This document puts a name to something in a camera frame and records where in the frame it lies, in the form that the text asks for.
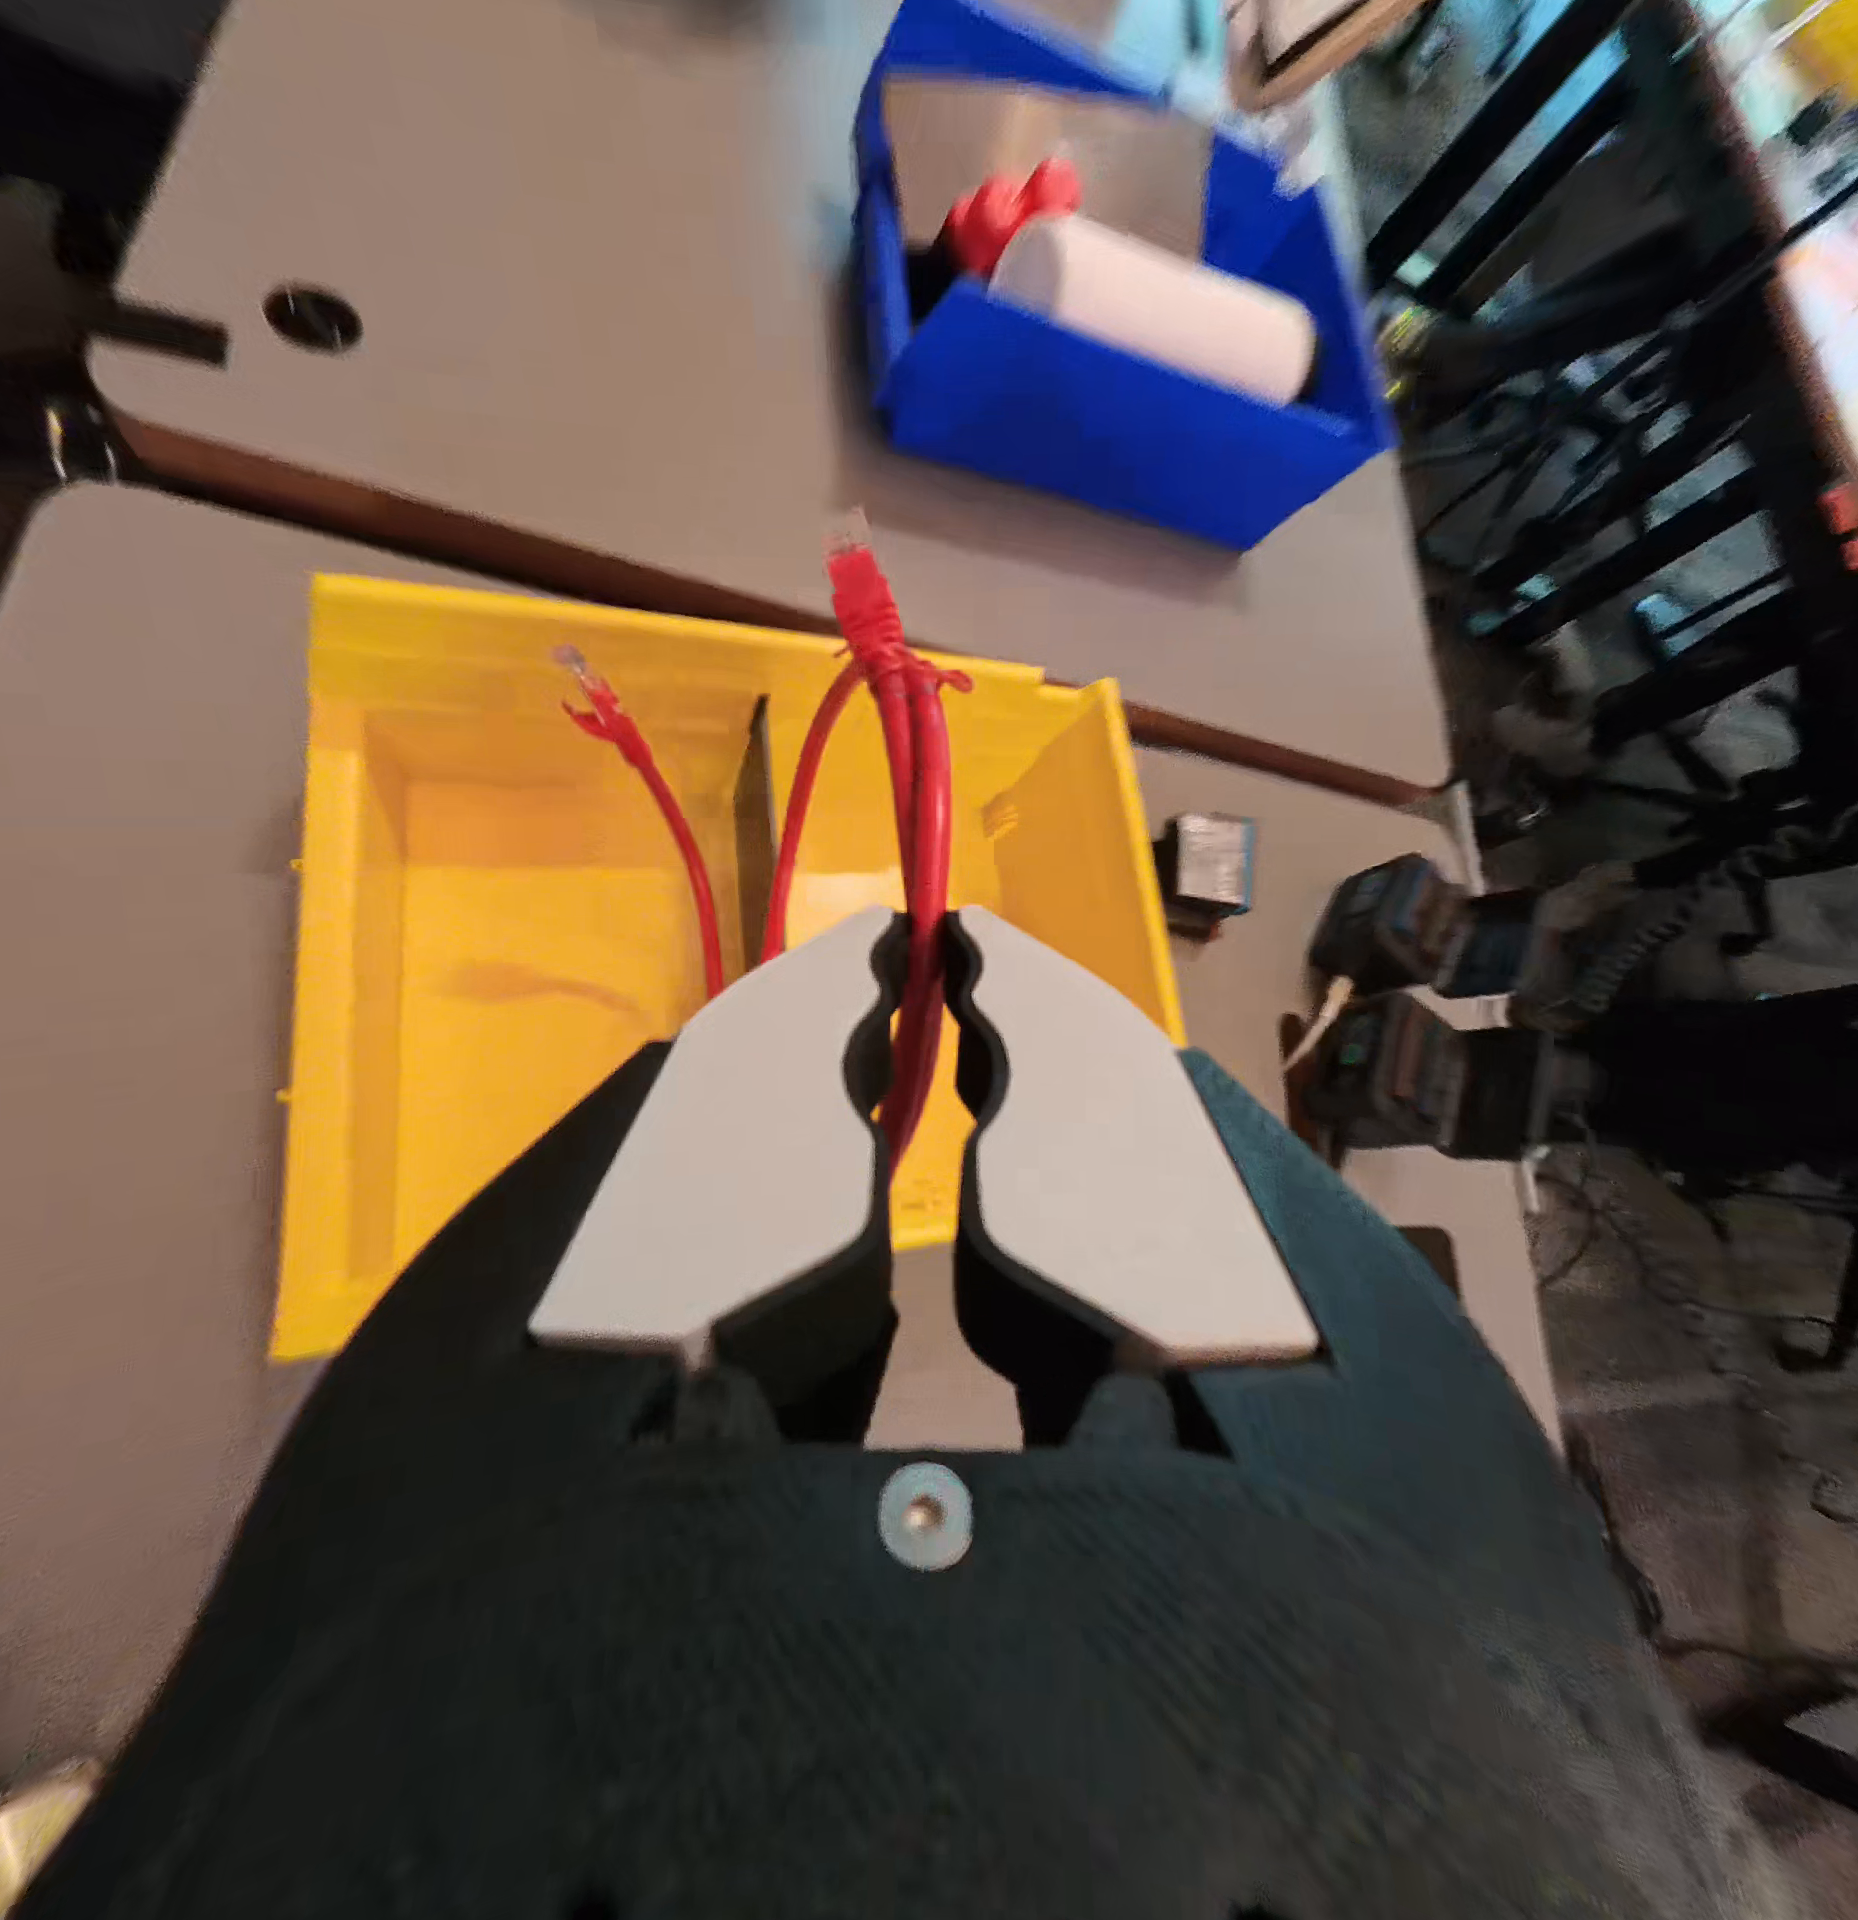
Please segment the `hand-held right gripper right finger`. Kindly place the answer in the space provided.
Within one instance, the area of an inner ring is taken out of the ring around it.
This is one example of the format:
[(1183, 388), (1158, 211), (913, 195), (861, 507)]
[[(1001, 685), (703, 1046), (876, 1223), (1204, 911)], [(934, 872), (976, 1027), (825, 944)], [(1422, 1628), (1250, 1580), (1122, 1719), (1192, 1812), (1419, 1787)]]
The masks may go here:
[(1022, 1441), (1063, 1445), (1107, 1379), (1316, 1361), (1320, 1330), (1163, 1029), (987, 908), (949, 919), (972, 1118), (951, 1284)]

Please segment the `black electronic device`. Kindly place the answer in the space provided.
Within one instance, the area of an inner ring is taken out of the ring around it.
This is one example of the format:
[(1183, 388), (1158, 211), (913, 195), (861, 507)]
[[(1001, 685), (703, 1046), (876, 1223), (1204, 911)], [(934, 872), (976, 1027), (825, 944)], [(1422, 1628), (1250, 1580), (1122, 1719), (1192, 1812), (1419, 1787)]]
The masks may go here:
[(1524, 997), (1560, 947), (1539, 894), (1470, 894), (1422, 853), (1340, 881), (1307, 950), (1323, 997), (1284, 1065), (1330, 1164), (1517, 1164), (1586, 1140), (1589, 1066)]

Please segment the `small black device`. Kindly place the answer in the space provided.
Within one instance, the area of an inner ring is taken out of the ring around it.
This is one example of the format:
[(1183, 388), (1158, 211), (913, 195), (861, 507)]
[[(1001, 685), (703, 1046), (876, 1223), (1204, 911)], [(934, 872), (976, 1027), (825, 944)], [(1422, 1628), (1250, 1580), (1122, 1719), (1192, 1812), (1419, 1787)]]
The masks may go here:
[(1213, 943), (1252, 911), (1256, 822), (1236, 814), (1179, 811), (1153, 841), (1168, 932)]

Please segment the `yellow plastic bin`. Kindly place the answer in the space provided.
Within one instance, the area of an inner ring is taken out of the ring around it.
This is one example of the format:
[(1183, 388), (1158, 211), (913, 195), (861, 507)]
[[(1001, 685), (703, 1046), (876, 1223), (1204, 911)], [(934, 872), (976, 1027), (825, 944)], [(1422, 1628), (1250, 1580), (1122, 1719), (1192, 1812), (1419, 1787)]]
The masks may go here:
[[(687, 862), (645, 780), (564, 712), (605, 674), (708, 864), (726, 981), (755, 964), (834, 637), (318, 574), (281, 1255), (271, 1359), (329, 1357), (422, 1246), (647, 1045), (702, 1012)], [(989, 908), (1186, 1041), (1118, 683), (930, 654), (951, 751), (949, 905)], [(906, 902), (859, 690), (805, 818), (787, 937)]]

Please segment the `red plastic object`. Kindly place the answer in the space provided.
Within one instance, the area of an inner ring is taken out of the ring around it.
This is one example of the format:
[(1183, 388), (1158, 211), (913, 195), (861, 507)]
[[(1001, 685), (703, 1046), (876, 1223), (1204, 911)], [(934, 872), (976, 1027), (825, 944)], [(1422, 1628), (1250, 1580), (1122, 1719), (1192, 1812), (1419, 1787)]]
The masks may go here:
[(1083, 173), (1065, 156), (1043, 157), (1022, 179), (995, 173), (949, 206), (937, 257), (951, 276), (987, 280), (1024, 227), (1083, 206)]

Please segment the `blue plastic bin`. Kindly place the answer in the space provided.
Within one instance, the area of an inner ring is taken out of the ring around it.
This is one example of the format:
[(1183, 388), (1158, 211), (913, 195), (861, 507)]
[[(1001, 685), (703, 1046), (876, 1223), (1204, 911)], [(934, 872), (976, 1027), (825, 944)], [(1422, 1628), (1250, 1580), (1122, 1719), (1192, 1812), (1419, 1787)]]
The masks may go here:
[(985, 5), (902, 5), (864, 94), (854, 283), (868, 388), (889, 443), (997, 483), (1245, 554), (1394, 444), (1373, 347), (1323, 195), (1210, 136), (1192, 259), (1298, 299), (1318, 328), (1313, 391), (1272, 405), (1172, 371), (954, 276), (917, 317), (887, 81), (1022, 85), (1168, 110), (1089, 53)]

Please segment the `black metal desk frame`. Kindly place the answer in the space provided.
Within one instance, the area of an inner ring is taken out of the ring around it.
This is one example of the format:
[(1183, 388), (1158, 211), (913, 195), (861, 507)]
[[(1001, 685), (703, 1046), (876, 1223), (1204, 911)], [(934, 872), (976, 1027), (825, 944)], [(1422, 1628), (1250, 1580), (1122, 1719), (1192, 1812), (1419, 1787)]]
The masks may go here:
[(1799, 674), (1811, 728), (1795, 766), (1755, 795), (1721, 798), (1720, 825), (1650, 862), (1634, 894), (1668, 894), (1658, 921), (1611, 932), (1541, 986), (1519, 1018), (1575, 1033), (1693, 919), (1711, 888), (1753, 890), (1777, 862), (1805, 860), (1858, 835), (1858, 367), (1841, 330), (1818, 335), (1811, 290), (1858, 293), (1858, 81), (1832, 56), (1795, 58), (1828, 7), (1766, 29), (1764, 5), (1565, 5), (1419, 186), (1371, 237), (1366, 268), (1380, 290), (1462, 203), (1505, 147), (1619, 35), (1622, 68), (1551, 139), (1413, 290), (1420, 317), (1485, 332), (1462, 309), (1471, 276), (1608, 136), (1643, 129), (1679, 167), (1683, 221), (1658, 227), (1642, 262), (1571, 314), (1575, 338), (1548, 335), (1536, 365), (1478, 377), (1476, 405), (1532, 381), (1528, 413), (1494, 469), (1444, 504), (1462, 508), (1505, 476), (1517, 483), (1578, 432), (1592, 433), (1584, 476), (1474, 576), (1501, 616), (1485, 636), (1527, 650), (1589, 611), (1764, 518), (1780, 556), (1780, 591), (1753, 602), (1634, 689), (1687, 685), (1728, 659), (1753, 671), (1713, 706), (1780, 671)]

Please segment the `white paper roll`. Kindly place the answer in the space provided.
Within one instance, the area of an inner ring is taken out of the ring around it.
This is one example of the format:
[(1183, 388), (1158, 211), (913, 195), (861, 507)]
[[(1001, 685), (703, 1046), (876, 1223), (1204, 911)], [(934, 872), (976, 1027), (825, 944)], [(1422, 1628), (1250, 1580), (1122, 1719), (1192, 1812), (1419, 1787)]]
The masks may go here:
[(1083, 214), (1027, 223), (989, 293), (1065, 330), (1272, 405), (1316, 382), (1318, 328), (1295, 296)]

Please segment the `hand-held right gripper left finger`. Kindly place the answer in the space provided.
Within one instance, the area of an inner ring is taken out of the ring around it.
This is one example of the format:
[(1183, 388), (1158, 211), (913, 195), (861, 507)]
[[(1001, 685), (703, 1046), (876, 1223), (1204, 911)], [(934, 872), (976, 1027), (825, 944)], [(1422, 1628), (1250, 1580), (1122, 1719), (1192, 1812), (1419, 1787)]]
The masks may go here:
[(864, 908), (700, 1012), (556, 1263), (542, 1348), (746, 1373), (781, 1430), (864, 1441), (894, 1350), (894, 911)]

